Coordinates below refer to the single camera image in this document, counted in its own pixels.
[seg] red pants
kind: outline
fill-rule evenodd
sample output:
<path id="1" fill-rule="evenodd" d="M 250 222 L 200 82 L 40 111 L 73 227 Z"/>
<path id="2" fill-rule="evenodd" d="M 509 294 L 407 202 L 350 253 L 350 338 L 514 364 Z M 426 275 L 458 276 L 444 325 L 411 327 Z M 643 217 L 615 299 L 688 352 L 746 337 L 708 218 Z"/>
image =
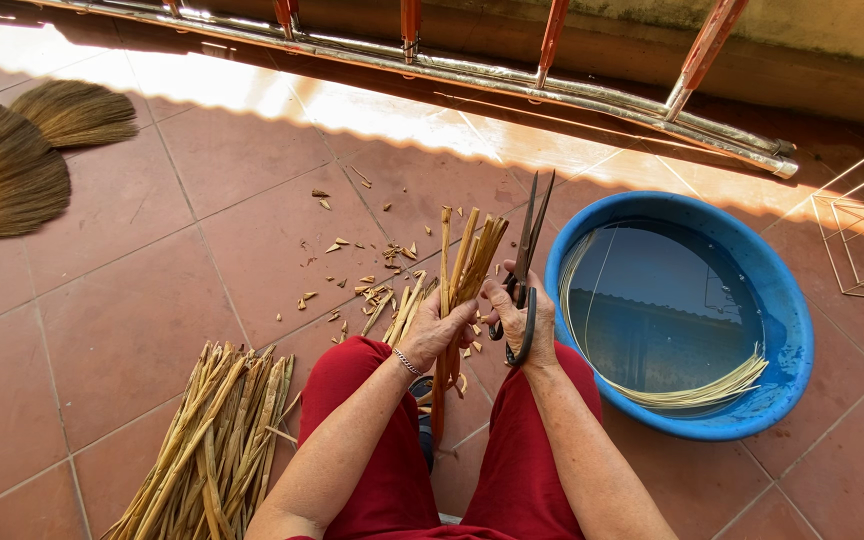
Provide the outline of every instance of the red pants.
<path id="1" fill-rule="evenodd" d="M 302 390 L 298 445 L 391 353 L 384 343 L 356 336 L 323 354 Z M 601 422 L 593 370 L 575 350 L 559 343 L 556 357 Z M 509 371 L 495 398 L 479 484 L 460 525 L 440 524 L 419 448 L 418 415 L 415 399 L 406 393 L 326 539 L 583 538 L 521 370 Z"/>

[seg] forearm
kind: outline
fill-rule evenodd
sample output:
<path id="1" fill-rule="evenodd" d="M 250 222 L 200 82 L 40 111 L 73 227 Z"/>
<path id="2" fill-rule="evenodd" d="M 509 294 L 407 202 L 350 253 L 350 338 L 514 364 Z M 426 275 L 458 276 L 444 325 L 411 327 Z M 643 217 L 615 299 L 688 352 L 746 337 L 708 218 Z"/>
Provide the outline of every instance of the forearm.
<path id="1" fill-rule="evenodd" d="M 558 479 L 585 538 L 675 538 L 645 486 L 558 362 L 523 367 Z"/>
<path id="2" fill-rule="evenodd" d="M 248 528 L 248 540 L 322 538 L 346 505 L 379 437 L 414 379 L 396 358 L 382 365 L 305 440 Z"/>

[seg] red tile floor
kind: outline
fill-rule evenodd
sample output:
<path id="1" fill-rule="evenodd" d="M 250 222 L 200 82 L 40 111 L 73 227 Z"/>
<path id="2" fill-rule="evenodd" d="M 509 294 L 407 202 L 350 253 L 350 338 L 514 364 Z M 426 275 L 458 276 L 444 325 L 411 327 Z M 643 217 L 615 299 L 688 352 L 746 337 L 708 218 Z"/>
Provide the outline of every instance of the red tile floor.
<path id="1" fill-rule="evenodd" d="M 552 168 L 560 182 L 536 269 L 585 205 L 665 190 L 759 231 L 809 300 L 815 370 L 774 428 L 705 444 L 606 407 L 606 430 L 678 535 L 864 538 L 864 299 L 839 294 L 809 203 L 864 155 L 863 127 L 694 98 L 699 113 L 797 142 L 801 171 L 780 181 L 591 113 L 0 4 L 0 103 L 52 77 L 127 92 L 142 129 L 67 152 L 66 214 L 0 240 L 0 538 L 98 538 L 154 461 L 206 339 L 294 353 L 294 395 L 342 321 L 353 332 L 364 324 L 352 287 L 325 276 L 375 275 L 402 289 L 410 281 L 383 268 L 382 246 L 414 241 L 419 261 L 402 263 L 434 271 L 440 205 L 506 215 L 517 231 L 523 187 Z M 313 188 L 331 194 L 331 211 Z M 336 237 L 366 249 L 325 253 Z M 514 252 L 501 251 L 497 259 Z M 296 310 L 312 290 L 309 308 Z M 334 308 L 347 317 L 328 322 Z M 447 405 L 451 451 L 432 478 L 449 514 L 471 497 L 505 374 L 501 344 L 482 343 L 465 360 L 466 399 Z M 278 470 L 292 453 L 282 445 Z"/>

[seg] water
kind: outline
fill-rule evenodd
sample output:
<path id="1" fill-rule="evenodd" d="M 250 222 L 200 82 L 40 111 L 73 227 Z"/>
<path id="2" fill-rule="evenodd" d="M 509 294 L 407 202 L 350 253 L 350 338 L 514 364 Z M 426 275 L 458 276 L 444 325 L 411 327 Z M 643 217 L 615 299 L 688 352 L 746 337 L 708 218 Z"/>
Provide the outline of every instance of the water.
<path id="1" fill-rule="evenodd" d="M 623 221 L 591 234 L 568 291 L 576 342 L 600 375 L 631 390 L 702 387 L 762 343 L 745 276 L 694 232 Z"/>

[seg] blue basin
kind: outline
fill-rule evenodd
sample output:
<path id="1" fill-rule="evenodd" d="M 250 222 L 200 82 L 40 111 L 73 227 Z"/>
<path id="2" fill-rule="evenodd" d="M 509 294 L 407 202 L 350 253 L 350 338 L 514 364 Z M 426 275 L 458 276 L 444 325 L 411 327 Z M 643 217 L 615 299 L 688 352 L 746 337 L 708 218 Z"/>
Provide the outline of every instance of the blue basin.
<path id="1" fill-rule="evenodd" d="M 594 202 L 573 216 L 556 236 L 545 265 L 545 290 L 556 304 L 556 338 L 581 354 L 566 326 L 558 295 L 559 277 L 570 248 L 593 229 L 636 218 L 688 228 L 726 250 L 730 262 L 748 280 L 762 312 L 769 365 L 756 382 L 760 387 L 725 407 L 697 416 L 653 412 L 619 394 L 596 373 L 600 394 L 619 411 L 669 436 L 730 441 L 772 427 L 792 411 L 809 383 L 814 354 L 809 308 L 779 255 L 754 230 L 707 202 L 660 191 L 631 191 Z"/>

